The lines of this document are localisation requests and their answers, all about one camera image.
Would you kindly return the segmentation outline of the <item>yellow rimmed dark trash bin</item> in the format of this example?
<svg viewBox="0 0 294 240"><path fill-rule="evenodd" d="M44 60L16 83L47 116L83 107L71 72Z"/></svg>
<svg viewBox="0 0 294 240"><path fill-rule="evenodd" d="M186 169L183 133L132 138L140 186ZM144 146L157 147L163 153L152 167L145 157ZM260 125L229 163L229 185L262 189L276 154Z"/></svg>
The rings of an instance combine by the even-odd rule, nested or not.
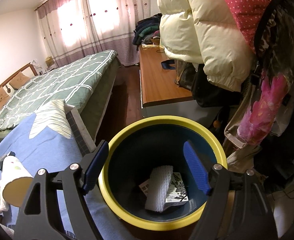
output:
<svg viewBox="0 0 294 240"><path fill-rule="evenodd" d="M109 142L99 187L109 208L141 229L176 230L197 222L207 196L197 188L183 147L191 141L199 156L227 165L217 138L187 118L145 118L118 132Z"/></svg>

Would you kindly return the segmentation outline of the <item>white paper cup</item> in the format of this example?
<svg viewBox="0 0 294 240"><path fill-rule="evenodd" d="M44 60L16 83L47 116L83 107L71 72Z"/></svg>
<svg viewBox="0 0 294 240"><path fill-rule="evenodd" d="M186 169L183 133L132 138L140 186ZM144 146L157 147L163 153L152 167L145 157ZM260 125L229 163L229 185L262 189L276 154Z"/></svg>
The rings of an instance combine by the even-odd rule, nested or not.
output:
<svg viewBox="0 0 294 240"><path fill-rule="evenodd" d="M3 161L1 180L4 201L12 206L20 207L33 181L33 176L18 158L9 155Z"/></svg>

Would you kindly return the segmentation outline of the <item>blue table cloth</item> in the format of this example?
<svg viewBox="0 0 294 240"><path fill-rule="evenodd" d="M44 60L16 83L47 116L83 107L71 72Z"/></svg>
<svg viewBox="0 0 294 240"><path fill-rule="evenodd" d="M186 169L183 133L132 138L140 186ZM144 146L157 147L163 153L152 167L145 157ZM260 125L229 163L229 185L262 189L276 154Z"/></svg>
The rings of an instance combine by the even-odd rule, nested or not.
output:
<svg viewBox="0 0 294 240"><path fill-rule="evenodd" d="M36 114L24 118L0 142L0 156L14 152L32 176L35 176L41 168L45 168L48 172L59 172L72 163L81 161L82 155L74 137L67 139L51 128L45 127L31 139L29 135L35 118ZM85 196L85 201L103 239L134 238L103 200L99 187L90 191Z"/></svg>

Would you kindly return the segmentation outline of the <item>black white floral box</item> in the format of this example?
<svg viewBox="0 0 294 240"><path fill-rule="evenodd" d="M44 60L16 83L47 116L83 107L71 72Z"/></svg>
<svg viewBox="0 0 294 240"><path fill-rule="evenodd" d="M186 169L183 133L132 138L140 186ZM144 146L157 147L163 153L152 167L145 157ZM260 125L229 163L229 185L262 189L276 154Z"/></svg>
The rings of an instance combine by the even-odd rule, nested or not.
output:
<svg viewBox="0 0 294 240"><path fill-rule="evenodd" d="M147 196L148 180L141 183L139 188ZM189 199L181 175L173 172L170 186L167 191L165 206L183 205L188 201Z"/></svg>

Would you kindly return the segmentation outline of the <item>pink floral scarf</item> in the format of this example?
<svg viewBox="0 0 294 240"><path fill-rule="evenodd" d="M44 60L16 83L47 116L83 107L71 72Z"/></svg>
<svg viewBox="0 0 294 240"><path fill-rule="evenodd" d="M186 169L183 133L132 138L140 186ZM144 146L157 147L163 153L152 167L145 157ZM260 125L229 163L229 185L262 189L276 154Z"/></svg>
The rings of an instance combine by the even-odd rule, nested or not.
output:
<svg viewBox="0 0 294 240"><path fill-rule="evenodd" d="M237 135L247 144L259 144L271 131L282 100L288 93L287 80L283 74L269 80L264 77L259 100L249 105L237 129Z"/></svg>

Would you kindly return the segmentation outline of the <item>wooden headboard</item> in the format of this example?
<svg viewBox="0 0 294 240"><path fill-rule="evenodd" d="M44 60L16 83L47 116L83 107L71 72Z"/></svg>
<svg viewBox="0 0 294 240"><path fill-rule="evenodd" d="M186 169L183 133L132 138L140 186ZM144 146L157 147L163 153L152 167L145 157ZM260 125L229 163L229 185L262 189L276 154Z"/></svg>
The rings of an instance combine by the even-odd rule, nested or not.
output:
<svg viewBox="0 0 294 240"><path fill-rule="evenodd" d="M0 85L0 110L11 99L14 92L25 85L32 77L38 75L35 66L28 63L3 81Z"/></svg>

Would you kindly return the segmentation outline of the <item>bed with green quilt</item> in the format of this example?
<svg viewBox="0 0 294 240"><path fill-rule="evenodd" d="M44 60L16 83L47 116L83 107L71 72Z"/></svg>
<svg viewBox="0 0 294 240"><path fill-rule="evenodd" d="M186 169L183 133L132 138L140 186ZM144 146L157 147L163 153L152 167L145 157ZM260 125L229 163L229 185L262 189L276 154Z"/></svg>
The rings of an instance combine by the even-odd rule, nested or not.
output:
<svg viewBox="0 0 294 240"><path fill-rule="evenodd" d="M28 115L52 100L74 106L92 138L105 114L121 66L115 50L88 55L32 77L0 109L0 142Z"/></svg>

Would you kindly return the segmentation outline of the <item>wooden top cabinet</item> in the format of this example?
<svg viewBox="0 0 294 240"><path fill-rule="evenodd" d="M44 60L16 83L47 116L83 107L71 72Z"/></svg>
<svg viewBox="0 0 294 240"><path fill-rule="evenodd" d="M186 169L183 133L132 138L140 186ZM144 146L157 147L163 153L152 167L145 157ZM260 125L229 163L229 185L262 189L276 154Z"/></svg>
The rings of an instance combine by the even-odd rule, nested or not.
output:
<svg viewBox="0 0 294 240"><path fill-rule="evenodd" d="M160 48L139 48L140 101L144 118L156 115L181 116L209 127L219 112L218 107L202 108L185 88L178 87L175 70L166 70L167 60Z"/></svg>

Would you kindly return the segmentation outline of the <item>brown patterned handbag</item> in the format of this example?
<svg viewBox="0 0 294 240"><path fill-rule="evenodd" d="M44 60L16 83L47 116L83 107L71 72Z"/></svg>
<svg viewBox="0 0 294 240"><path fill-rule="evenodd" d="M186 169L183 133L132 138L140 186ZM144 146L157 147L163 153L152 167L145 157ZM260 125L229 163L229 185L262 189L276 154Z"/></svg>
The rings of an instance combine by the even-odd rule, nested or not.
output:
<svg viewBox="0 0 294 240"><path fill-rule="evenodd" d="M177 74L177 77L174 81L175 84L178 87L182 87L191 91L196 76L196 68L194 65L189 62L175 60L174 66L176 68Z"/></svg>

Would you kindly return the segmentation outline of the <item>cream puffer jacket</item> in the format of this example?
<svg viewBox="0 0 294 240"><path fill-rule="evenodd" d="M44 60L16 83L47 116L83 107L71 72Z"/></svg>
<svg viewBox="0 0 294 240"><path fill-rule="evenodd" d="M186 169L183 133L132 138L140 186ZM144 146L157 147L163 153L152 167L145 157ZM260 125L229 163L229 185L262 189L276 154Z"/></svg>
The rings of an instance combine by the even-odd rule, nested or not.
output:
<svg viewBox="0 0 294 240"><path fill-rule="evenodd" d="M240 92L249 76L253 51L225 0L157 0L160 39L166 55L203 64L207 80Z"/></svg>

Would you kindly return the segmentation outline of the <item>pink white curtain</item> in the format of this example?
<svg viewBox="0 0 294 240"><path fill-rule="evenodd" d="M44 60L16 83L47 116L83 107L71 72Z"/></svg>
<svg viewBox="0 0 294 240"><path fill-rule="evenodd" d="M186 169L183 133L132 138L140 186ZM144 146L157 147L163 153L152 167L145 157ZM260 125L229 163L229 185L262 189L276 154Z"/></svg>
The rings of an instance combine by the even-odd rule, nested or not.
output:
<svg viewBox="0 0 294 240"><path fill-rule="evenodd" d="M48 0L36 9L47 53L62 67L115 50L124 66L139 61L136 24L159 12L157 0Z"/></svg>

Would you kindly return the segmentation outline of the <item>pile of folded clothes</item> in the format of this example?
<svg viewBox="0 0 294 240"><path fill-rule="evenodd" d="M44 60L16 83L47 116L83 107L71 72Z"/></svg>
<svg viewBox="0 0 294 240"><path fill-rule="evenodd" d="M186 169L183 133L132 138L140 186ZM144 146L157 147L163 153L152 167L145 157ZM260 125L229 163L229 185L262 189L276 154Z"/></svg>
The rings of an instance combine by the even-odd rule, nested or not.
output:
<svg viewBox="0 0 294 240"><path fill-rule="evenodd" d="M132 44L134 46L140 46L142 44L143 39L150 34L153 34L156 31L159 31L160 20L162 14L158 13L149 18L145 18L139 21L136 24L136 28L134 32L134 38L132 40Z"/></svg>

